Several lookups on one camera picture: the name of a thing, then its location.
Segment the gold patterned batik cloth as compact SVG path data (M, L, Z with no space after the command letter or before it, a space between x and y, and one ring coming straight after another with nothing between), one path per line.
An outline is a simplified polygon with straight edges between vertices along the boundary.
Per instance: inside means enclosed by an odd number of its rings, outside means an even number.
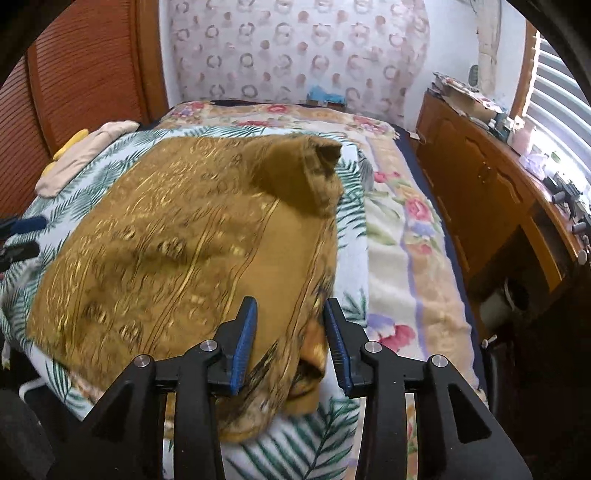
M240 442L313 413L328 346L342 146L315 135L172 137L119 178L43 276L27 334L105 390L135 355L184 354L256 299L245 385L217 404Z

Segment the window blinds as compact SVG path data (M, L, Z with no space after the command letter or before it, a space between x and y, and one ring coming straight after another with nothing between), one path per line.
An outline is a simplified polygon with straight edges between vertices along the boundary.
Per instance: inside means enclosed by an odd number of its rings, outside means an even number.
M535 36L534 66L524 113L561 148L590 164L590 105L574 76L541 35Z

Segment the brown wooden wardrobe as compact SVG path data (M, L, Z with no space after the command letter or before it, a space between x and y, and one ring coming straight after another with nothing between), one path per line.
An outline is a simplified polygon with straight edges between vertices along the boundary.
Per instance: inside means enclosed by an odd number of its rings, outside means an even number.
M156 1L73 1L1 84L1 214L24 212L57 150L107 121L168 109Z

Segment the patterned wall fabric panel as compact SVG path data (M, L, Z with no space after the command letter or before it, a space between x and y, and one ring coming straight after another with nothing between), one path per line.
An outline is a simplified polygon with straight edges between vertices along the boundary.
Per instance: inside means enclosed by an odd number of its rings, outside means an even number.
M325 92L401 124L430 42L422 1L168 1L164 12L185 101Z

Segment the floral bed quilt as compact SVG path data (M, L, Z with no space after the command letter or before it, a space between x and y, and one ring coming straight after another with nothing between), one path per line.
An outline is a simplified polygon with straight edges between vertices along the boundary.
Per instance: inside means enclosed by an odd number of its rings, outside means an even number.
M187 102L161 120L166 129L266 127L342 133L360 146L369 260L369 302L363 326L370 340L418 360L447 356L478 394L485 391L474 318L455 252L427 190L407 133L386 122L329 108L284 104L221 106ZM355 474L365 404L342 479Z

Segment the blue item at headboard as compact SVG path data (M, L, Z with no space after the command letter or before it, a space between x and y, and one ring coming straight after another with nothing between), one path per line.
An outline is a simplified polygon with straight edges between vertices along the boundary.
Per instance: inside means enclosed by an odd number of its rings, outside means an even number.
M344 96L335 93L329 93L318 85L311 87L311 89L308 91L307 103L308 105L317 107L328 107L341 111L346 110L346 98Z

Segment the wooden side cabinet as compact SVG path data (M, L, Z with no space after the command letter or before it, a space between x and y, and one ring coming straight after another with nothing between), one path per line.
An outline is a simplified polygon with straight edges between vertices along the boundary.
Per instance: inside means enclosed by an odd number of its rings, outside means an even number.
M537 317L573 284L583 243L567 213L506 144L426 92L417 158L444 218L474 299L505 280Z

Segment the yellow Pikachu plush toy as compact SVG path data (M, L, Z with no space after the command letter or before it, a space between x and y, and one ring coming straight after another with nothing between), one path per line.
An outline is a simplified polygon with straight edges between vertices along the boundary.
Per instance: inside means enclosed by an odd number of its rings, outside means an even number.
M55 166L55 163L70 149L73 145L85 139L89 135L88 129L81 129L76 132L52 157L52 160L44 168L41 176L47 175L50 170Z

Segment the clutter on cabinet top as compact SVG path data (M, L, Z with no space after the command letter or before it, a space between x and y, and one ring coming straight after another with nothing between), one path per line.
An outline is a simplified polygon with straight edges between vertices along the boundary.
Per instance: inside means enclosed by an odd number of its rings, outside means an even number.
M534 147L535 127L511 119L465 83L435 73L424 97L419 156L467 272L482 269L516 232L538 258L590 257L574 208L544 185L549 158Z

